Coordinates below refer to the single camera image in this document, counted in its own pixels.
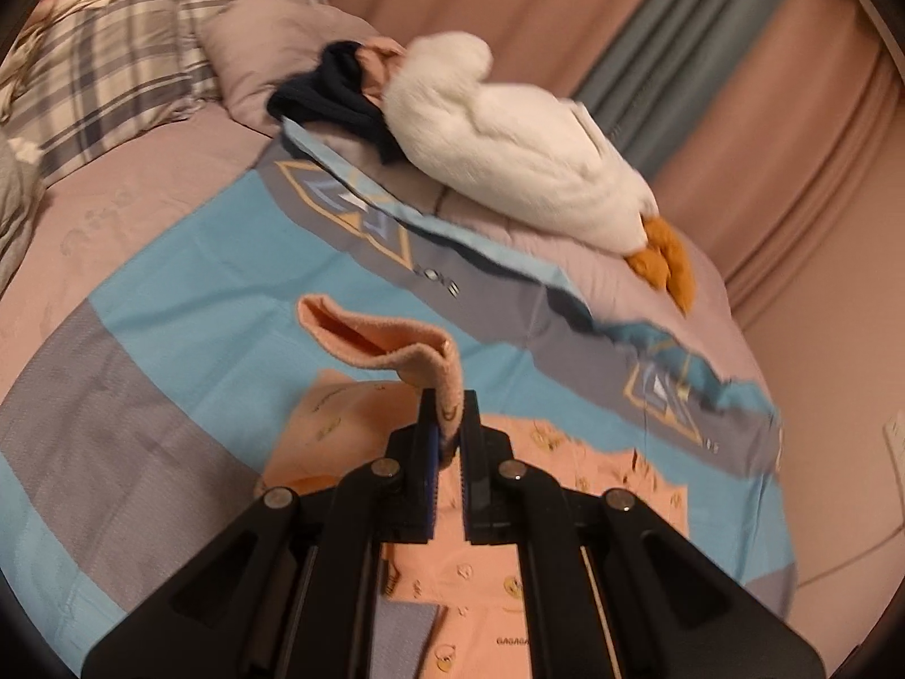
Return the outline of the mauve pillow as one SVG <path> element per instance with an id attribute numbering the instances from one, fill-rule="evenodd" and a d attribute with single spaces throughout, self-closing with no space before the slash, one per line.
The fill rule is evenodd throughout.
<path id="1" fill-rule="evenodd" d="M 302 0 L 236 0 L 200 29 L 200 43 L 215 72 L 231 119 L 274 136 L 279 123 L 267 112 L 274 89 L 321 63 L 333 41 L 368 40 L 377 29 L 330 5 Z"/>

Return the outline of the plaid pillow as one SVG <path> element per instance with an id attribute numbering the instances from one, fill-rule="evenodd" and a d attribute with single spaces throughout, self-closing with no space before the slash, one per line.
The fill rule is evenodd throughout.
<path id="1" fill-rule="evenodd" d="M 298 0 L 320 5 L 324 0 Z M 221 98 L 202 25 L 236 0 L 112 0 L 50 26 L 5 132 L 54 184 L 135 136 Z"/>

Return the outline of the pink cartoon print garment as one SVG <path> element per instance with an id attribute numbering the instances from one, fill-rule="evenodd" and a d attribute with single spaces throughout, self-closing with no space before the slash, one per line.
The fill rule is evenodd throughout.
<path id="1" fill-rule="evenodd" d="M 450 331 L 371 316 L 327 294 L 296 303 L 299 326 L 339 363 L 322 368 L 279 435 L 256 490 L 325 491 L 386 451 L 428 409 L 439 430 L 436 530 L 423 545 L 388 545 L 373 639 L 375 677 L 526 677 L 531 672 L 519 555 L 506 544 L 517 460 L 558 487 L 601 497 L 624 489 L 680 534 L 682 484 L 638 450 L 601 452 L 543 419 L 482 414 L 466 393 Z"/>

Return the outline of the pink curtain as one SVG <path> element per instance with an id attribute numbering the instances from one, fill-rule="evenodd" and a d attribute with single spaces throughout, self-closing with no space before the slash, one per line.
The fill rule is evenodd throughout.
<path id="1" fill-rule="evenodd" d="M 494 77 L 574 97 L 643 0 L 331 0 L 408 41 L 480 35 Z M 903 99 L 864 0 L 782 0 L 698 127 L 647 179 L 750 322 L 828 235 Z"/>

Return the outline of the blue grey patterned duvet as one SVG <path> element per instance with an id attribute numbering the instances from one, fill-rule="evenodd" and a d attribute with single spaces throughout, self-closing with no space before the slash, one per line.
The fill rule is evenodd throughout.
<path id="1" fill-rule="evenodd" d="M 551 264 L 386 207 L 310 138 L 236 181 L 78 299 L 35 351 L 5 351 L 2 573 L 52 656 L 93 645 L 247 506 L 291 409 L 330 365 L 296 303 L 450 331 L 483 411 L 633 449 L 690 495 L 690 536 L 773 612 L 795 556 L 781 426 L 727 316 L 686 342 L 591 310 Z"/>

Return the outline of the white goose plush toy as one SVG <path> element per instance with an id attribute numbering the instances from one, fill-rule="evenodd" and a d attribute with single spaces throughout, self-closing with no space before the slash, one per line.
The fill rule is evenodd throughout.
<path id="1" fill-rule="evenodd" d="M 477 35 L 416 38 L 381 92 L 403 155 L 485 209 L 622 257 L 689 313 L 692 264 L 643 175 L 584 104 L 534 84 L 494 83 L 491 67 Z"/>

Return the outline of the dark navy garment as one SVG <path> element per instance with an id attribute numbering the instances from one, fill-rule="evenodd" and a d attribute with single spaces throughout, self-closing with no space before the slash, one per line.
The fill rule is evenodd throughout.
<path id="1" fill-rule="evenodd" d="M 383 164 L 405 161 L 407 156 L 388 129 L 379 106 L 362 91 L 364 69 L 353 40 L 328 43 L 313 71 L 291 75 L 265 104 L 270 117 L 290 119 L 303 126 L 330 123 L 342 127 L 376 147 Z"/>

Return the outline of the grey blue curtain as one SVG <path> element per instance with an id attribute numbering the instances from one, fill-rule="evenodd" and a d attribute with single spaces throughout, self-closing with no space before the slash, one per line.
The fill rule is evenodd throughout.
<path id="1" fill-rule="evenodd" d="M 663 169 L 782 0 L 643 0 L 584 78 L 583 103 L 644 178 Z"/>

